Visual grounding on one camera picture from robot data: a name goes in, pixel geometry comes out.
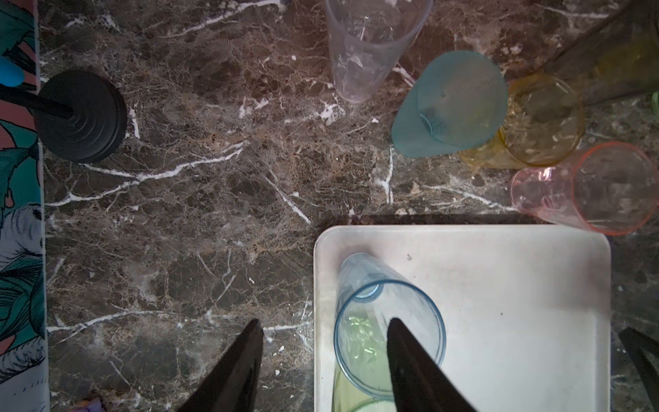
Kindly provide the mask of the light green translucent glass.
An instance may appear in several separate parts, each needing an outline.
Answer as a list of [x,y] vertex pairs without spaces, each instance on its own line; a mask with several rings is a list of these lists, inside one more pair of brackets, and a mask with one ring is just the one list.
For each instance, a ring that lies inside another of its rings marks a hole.
[[334,411],[395,411],[384,333],[365,315],[349,315],[338,324]]

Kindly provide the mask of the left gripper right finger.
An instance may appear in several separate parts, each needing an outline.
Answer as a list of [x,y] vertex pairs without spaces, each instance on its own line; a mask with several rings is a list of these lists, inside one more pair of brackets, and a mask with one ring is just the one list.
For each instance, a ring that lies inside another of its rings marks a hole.
[[389,323],[387,355],[398,411],[475,411],[401,319]]

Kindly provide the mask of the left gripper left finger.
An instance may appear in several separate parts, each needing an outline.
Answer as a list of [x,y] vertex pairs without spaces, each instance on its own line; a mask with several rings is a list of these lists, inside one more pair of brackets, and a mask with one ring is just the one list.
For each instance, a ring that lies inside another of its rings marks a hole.
[[178,411],[253,411],[263,346],[261,323],[252,319]]

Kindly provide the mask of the beige rectangular tray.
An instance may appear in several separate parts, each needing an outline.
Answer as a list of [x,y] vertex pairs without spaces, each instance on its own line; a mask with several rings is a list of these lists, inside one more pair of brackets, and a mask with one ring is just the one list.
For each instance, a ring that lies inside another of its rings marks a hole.
[[314,408],[331,409],[337,275],[368,252],[446,324],[442,371],[480,411],[610,408],[611,249],[558,225],[336,226],[314,247]]

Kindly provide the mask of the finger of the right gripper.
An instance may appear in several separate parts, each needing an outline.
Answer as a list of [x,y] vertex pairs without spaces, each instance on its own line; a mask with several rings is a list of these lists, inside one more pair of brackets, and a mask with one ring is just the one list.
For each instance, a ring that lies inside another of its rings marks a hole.
[[646,355],[658,357],[658,341],[630,327],[619,333],[619,339],[637,369],[653,410],[657,411],[658,369]]

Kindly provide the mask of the clear tall glass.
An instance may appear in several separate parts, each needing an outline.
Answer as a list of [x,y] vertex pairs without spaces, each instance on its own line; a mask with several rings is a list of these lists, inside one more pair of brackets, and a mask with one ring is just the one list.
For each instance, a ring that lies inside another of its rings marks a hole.
[[323,2],[334,87],[351,103],[370,99],[415,40],[432,0]]

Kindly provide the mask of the grey-blue translucent glass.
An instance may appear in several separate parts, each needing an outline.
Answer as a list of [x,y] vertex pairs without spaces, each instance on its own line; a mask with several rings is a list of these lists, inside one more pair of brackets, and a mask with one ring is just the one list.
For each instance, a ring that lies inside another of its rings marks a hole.
[[403,321],[439,366],[446,353],[446,326],[433,300],[372,255],[347,257],[338,275],[334,352],[347,379],[373,398],[393,398],[387,330],[394,318]]

